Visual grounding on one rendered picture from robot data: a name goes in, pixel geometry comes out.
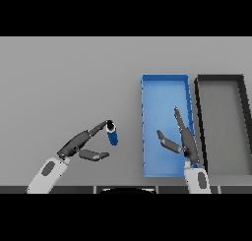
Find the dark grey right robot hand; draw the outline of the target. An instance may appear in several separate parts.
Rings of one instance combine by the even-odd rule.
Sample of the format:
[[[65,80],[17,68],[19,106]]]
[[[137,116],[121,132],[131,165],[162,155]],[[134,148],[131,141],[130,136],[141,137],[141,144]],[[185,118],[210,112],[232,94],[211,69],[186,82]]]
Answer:
[[[177,107],[174,107],[174,117],[177,121],[181,145],[173,142],[172,140],[166,138],[162,131],[157,130],[157,137],[160,140],[160,144],[175,153],[183,153],[186,158],[190,160],[190,163],[195,165],[200,163],[198,148],[196,145],[195,138],[191,130],[185,126],[180,111]]]

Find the blue bin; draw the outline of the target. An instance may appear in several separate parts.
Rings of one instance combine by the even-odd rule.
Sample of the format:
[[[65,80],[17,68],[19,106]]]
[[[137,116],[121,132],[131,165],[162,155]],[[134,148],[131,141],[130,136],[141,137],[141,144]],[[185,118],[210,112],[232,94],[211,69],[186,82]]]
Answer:
[[[164,148],[157,130],[181,146],[174,116],[177,107],[186,127],[195,134],[189,76],[187,74],[143,74],[142,139],[145,177],[184,177],[185,157]]]

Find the dark grey bin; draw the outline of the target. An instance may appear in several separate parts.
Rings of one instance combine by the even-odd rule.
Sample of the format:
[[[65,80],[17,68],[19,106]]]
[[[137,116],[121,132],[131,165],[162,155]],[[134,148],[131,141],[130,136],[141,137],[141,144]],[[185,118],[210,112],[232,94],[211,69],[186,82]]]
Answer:
[[[203,160],[210,175],[252,175],[252,116],[243,75],[194,81]]]

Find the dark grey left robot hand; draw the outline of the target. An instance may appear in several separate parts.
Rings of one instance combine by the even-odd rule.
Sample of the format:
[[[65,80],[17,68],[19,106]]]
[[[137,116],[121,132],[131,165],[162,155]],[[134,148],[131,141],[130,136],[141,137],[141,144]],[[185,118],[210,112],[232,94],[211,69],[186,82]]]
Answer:
[[[108,152],[95,152],[83,150],[83,146],[100,130],[102,130],[106,126],[107,122],[103,121],[93,129],[83,131],[72,138],[69,142],[67,142],[57,153],[57,155],[65,160],[67,157],[72,157],[76,153],[80,158],[87,159],[90,161],[99,161],[100,159],[104,159],[109,157]]]

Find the blue pipe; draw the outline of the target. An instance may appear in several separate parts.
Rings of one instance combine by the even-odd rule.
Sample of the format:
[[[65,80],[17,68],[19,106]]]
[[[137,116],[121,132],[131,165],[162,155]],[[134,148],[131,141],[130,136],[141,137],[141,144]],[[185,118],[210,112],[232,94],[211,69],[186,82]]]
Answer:
[[[106,133],[107,133],[110,143],[113,146],[116,146],[118,144],[116,126],[111,120],[108,120],[106,123]]]

